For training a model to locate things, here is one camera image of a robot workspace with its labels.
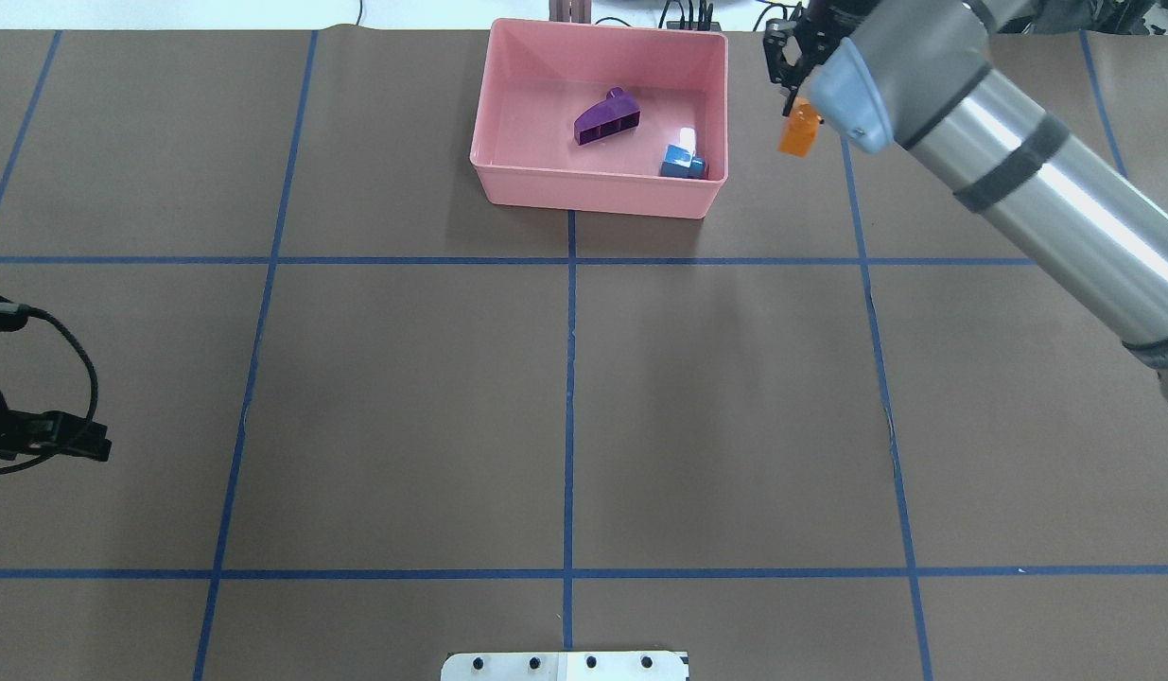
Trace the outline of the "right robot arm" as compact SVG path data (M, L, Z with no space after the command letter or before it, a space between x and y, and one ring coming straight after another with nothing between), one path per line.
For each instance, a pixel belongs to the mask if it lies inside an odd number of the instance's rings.
M1168 404L1168 215L983 55L1021 1L808 1L762 30L783 112L807 96L896 144L1155 371Z

